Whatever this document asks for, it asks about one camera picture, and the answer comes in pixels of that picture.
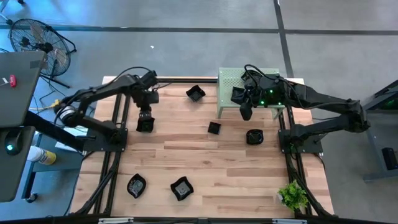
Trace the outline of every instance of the wooden table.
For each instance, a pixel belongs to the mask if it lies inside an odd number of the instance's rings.
[[[103,82],[113,78],[104,77]],[[206,96],[198,103],[185,94],[193,85],[175,83],[159,89],[160,103],[151,105],[156,121],[150,134],[136,131],[139,110],[130,104],[127,149],[119,165],[111,215],[293,217],[276,199],[278,189],[288,184],[285,157],[280,153],[277,140],[278,119],[273,120],[271,110],[264,108],[254,109],[250,121],[243,121],[236,108],[225,109],[222,118],[216,119],[216,84],[199,84]],[[115,98],[98,102],[96,119],[111,120]],[[310,111],[293,111],[296,123],[312,122]],[[207,133],[210,121],[222,124],[220,135]],[[246,132],[255,128],[264,131],[265,140],[258,146],[249,146]],[[95,152],[83,162],[71,212],[81,208],[97,187],[103,157],[103,152]],[[303,154],[302,159],[309,189],[323,207],[333,213],[321,162],[312,154]],[[129,179],[136,173],[147,181],[145,192],[138,199],[126,190]],[[170,184],[182,176],[187,176],[195,193],[178,202]],[[105,189],[102,209],[107,192]]]

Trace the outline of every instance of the green plant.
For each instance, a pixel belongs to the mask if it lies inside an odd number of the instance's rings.
[[[282,203],[291,210],[299,209],[300,206],[307,207],[308,199],[305,191],[294,180],[286,187],[279,189],[278,194],[283,197]]]

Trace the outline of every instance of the fan stand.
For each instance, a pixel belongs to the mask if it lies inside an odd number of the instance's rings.
[[[54,60],[54,66],[52,67],[52,71],[51,71],[50,77],[47,77],[45,75],[40,75],[40,77],[45,78],[45,79],[47,79],[49,81],[55,82],[56,84],[64,86],[65,88],[70,88],[70,86],[68,86],[67,84],[64,84],[63,82],[60,82],[60,81],[54,79],[55,76],[53,74],[54,74],[55,66],[57,65],[57,63],[58,63],[58,60],[55,59]]]

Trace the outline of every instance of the floor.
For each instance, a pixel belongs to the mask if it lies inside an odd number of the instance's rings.
[[[134,65],[150,67],[165,76],[216,76],[219,67],[251,63],[279,68],[285,77],[304,78],[307,85],[322,93],[360,100],[397,79],[395,0],[25,1],[24,7],[10,1],[3,13],[14,21],[32,18],[67,26],[69,31],[60,33],[77,46],[70,68],[59,78],[73,88],[56,86],[65,94],[99,85],[104,75],[115,75]],[[278,3],[282,17],[275,13]],[[276,29],[282,25],[288,31],[346,30],[346,35],[278,33]],[[72,28],[96,31],[70,31]],[[356,32],[362,30],[370,32],[356,35],[364,33]],[[7,33],[7,29],[0,29],[0,47],[12,50]],[[35,96],[40,98],[49,91],[46,83],[39,82]],[[44,103],[61,97],[54,93]],[[312,113],[316,118],[333,116],[320,110]],[[53,118],[51,111],[41,115]],[[384,124],[391,125],[393,118],[388,121]],[[398,179],[362,181],[363,174],[377,169],[366,135],[341,131],[329,134],[322,144],[335,213],[396,222]],[[385,144],[393,147],[396,142]],[[38,201],[26,203],[19,199],[19,191],[15,201],[0,204],[0,219],[63,215],[76,174],[40,174],[34,185]]]

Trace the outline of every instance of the fan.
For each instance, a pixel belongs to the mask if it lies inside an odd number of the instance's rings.
[[[41,74],[50,79],[64,74],[70,66],[70,54],[76,52],[73,42],[60,35],[51,26],[34,20],[20,19],[10,30],[9,38],[16,52],[42,50],[47,54]],[[73,45],[69,51],[65,40]]]

